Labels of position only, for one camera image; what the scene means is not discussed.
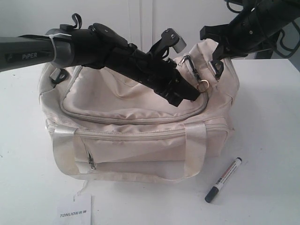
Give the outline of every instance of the bag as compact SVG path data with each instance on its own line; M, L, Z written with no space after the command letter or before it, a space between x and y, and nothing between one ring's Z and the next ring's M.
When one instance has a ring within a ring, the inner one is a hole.
M222 60L224 72L215 78L209 62L216 47L207 39L188 53L210 87L179 107L108 68L46 64L39 99L58 168L82 180L176 183L197 175L204 158L219 156L233 131L228 112L239 80L230 59ZM189 62L175 61L197 87ZM55 85L54 75L68 77Z

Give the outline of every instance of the marker cap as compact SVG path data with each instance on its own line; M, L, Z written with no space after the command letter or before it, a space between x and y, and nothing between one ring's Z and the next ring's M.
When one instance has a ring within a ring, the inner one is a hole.
M214 199L214 197L217 195L218 192L219 192L219 189L217 189L215 186L213 186L212 189L209 191L209 193L206 195L205 201L207 203L210 203Z

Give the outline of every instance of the tag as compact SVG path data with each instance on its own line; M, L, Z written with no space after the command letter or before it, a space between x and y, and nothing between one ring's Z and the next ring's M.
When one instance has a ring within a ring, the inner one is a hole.
M68 195L61 199L53 225L90 225L91 195Z

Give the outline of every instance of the zipper pull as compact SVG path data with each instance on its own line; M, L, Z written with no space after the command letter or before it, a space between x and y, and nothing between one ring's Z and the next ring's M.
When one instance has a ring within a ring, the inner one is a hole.
M94 163L94 159L92 157L92 155L89 153L89 165L91 167L92 170L96 169L95 163Z
M184 63L185 60L190 59L191 57L189 55L185 55L182 57L182 59L180 60L180 62L178 63L178 66L182 66L182 64Z

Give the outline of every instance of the table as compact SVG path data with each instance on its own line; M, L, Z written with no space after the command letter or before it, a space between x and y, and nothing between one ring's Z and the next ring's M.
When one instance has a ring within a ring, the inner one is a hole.
M234 60L236 133L220 157L177 185L91 181L94 225L295 225L300 220L300 73L288 60ZM42 65L0 73L0 224L47 225L83 184L62 174L38 102ZM214 202L204 197L236 158Z

